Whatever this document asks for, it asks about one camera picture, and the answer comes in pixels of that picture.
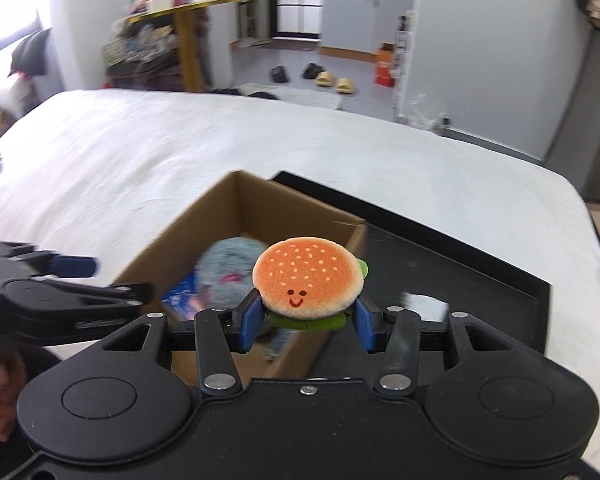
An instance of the bed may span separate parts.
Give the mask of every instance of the bed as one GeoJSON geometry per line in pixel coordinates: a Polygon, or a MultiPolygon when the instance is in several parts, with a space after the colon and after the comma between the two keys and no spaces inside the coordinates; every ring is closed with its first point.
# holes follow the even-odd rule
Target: bed
{"type": "MultiPolygon", "coordinates": [[[[0,140],[0,239],[102,261],[107,284],[229,170],[288,170],[553,285],[546,355],[600,402],[600,245],[561,176],[399,124],[222,95],[58,94],[0,140]]],[[[600,469],[600,422],[585,454],[600,469]]]]}

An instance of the human hand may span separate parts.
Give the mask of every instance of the human hand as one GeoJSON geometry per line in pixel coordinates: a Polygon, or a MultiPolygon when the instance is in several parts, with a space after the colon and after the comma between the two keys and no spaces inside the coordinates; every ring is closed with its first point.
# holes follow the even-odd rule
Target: human hand
{"type": "Polygon", "coordinates": [[[19,354],[0,360],[0,442],[7,442],[16,426],[16,400],[27,384],[27,373],[19,354]]]}

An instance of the blue package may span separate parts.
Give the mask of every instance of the blue package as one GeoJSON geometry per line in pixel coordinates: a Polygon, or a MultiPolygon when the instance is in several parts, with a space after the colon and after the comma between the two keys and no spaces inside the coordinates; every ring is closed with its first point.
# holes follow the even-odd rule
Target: blue package
{"type": "Polygon", "coordinates": [[[200,310],[196,298],[196,275],[187,274],[180,283],[162,297],[162,304],[181,320],[191,320],[200,310]]]}

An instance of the beige slipper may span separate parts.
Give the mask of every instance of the beige slipper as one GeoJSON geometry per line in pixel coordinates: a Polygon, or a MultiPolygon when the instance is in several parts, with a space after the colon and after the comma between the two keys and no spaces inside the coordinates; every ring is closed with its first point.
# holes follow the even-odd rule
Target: beige slipper
{"type": "Polygon", "coordinates": [[[315,83],[318,86],[332,86],[333,75],[331,75],[331,72],[320,72],[318,77],[315,78],[315,83]]]}
{"type": "Polygon", "coordinates": [[[339,94],[353,94],[356,91],[356,86],[353,84],[353,81],[348,77],[341,77],[338,79],[338,84],[336,85],[336,92],[339,94]]]}

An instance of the blue gripper pad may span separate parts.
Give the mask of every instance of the blue gripper pad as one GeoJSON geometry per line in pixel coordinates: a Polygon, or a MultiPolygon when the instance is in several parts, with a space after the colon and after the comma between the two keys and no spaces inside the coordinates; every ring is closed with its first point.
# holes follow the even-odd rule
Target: blue gripper pad
{"type": "Polygon", "coordinates": [[[242,312],[242,325],[238,333],[238,345],[240,351],[249,351],[256,337],[260,333],[260,327],[264,321],[264,307],[262,298],[258,294],[249,306],[242,312]]]}
{"type": "Polygon", "coordinates": [[[353,315],[351,316],[353,328],[356,329],[360,346],[365,352],[376,350],[376,332],[374,331],[371,313],[364,307],[360,298],[353,302],[353,315]]]}
{"type": "Polygon", "coordinates": [[[98,261],[86,256],[58,254],[49,263],[49,273],[58,278],[90,278],[98,270],[98,261]]]}

